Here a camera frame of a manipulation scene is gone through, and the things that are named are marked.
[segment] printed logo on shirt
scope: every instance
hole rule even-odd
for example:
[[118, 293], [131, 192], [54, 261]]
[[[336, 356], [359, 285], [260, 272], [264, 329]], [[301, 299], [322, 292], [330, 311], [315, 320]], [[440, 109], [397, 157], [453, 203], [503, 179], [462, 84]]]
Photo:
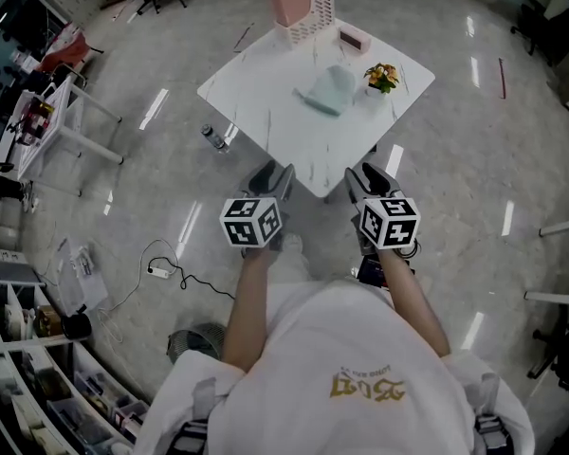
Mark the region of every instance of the printed logo on shirt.
[[378, 371], [360, 373], [342, 367], [333, 376], [330, 398], [338, 396], [361, 395], [378, 403], [382, 401], [399, 401], [406, 394], [402, 391], [404, 381], [392, 381], [385, 374], [390, 370], [386, 366]]

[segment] person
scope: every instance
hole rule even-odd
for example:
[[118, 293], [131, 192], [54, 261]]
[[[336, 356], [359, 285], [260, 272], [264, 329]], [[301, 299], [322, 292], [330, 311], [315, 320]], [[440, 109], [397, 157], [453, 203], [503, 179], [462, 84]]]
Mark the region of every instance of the person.
[[10, 180], [0, 175], [0, 197], [10, 197], [17, 199], [28, 209], [29, 198], [31, 196], [31, 182], [23, 184], [16, 180]]
[[[177, 360], [134, 453], [476, 450], [467, 390], [490, 369], [469, 353], [455, 360], [407, 263], [392, 250], [378, 255], [389, 293], [356, 280], [313, 282], [296, 236], [284, 238], [272, 266], [269, 251], [251, 250], [221, 360], [192, 351]], [[513, 453], [530, 455], [521, 403], [504, 382], [496, 398]]]

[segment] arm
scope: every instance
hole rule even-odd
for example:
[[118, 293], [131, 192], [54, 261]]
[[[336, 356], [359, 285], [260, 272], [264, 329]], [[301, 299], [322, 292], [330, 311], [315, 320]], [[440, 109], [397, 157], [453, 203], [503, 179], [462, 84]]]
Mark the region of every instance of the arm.
[[449, 341], [405, 261], [390, 249], [379, 252], [396, 312], [421, 335], [439, 357], [450, 354]]
[[251, 250], [236, 288], [236, 300], [229, 315], [223, 361], [250, 371], [266, 343], [266, 291], [269, 251]]

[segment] table leg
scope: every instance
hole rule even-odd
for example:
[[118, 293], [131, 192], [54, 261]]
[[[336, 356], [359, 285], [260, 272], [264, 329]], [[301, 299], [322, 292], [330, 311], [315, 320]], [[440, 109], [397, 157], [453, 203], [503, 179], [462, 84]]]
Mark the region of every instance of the table leg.
[[124, 161], [124, 157], [122, 155], [118, 155], [118, 154], [115, 154], [114, 152], [112, 152], [111, 150], [107, 150], [105, 147], [102, 147], [99, 143], [95, 143], [93, 140], [87, 138], [84, 135], [76, 133], [73, 130], [70, 130], [66, 126], [62, 126], [59, 129], [59, 133], [64, 135], [64, 137], [68, 137], [74, 141], [77, 141], [83, 147], [86, 147], [87, 149], [91, 150], [92, 152], [95, 152], [96, 154], [99, 154], [99, 155], [107, 158], [108, 160], [111, 160], [112, 162], [115, 162], [117, 164], [121, 164]]
[[43, 187], [46, 187], [48, 189], [53, 189], [54, 191], [68, 193], [69, 195], [73, 195], [75, 197], [80, 197], [83, 195], [83, 192], [80, 189], [68, 189], [68, 188], [61, 187], [61, 186], [58, 186], [55, 184], [51, 184], [50, 182], [46, 182], [45, 180], [42, 180], [39, 178], [33, 178], [33, 179], [31, 179], [31, 181], [35, 185], [43, 186]]
[[569, 305], [569, 295], [557, 295], [556, 293], [524, 292], [524, 299]]
[[540, 236], [547, 236], [548, 234], [557, 234], [558, 232], [569, 231], [569, 221], [565, 223], [555, 224], [553, 226], [542, 227], [540, 229]]
[[122, 117], [118, 115], [114, 115], [110, 110], [108, 110], [105, 106], [103, 106], [100, 102], [95, 100], [92, 96], [86, 94], [84, 91], [81, 90], [78, 86], [72, 84], [72, 93], [76, 96], [79, 96], [85, 100], [87, 100], [91, 105], [95, 106], [98, 110], [103, 111], [108, 117], [120, 123], [122, 121]]

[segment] white t-shirt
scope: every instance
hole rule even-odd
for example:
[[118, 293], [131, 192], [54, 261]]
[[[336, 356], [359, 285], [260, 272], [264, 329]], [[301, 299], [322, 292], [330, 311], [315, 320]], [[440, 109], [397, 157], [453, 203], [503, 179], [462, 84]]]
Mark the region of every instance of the white t-shirt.
[[275, 285], [267, 320], [264, 352], [247, 375], [199, 353], [179, 358], [135, 454], [166, 452], [199, 412], [194, 398], [207, 379], [209, 455], [472, 451], [475, 415], [462, 385], [382, 290], [348, 281]]

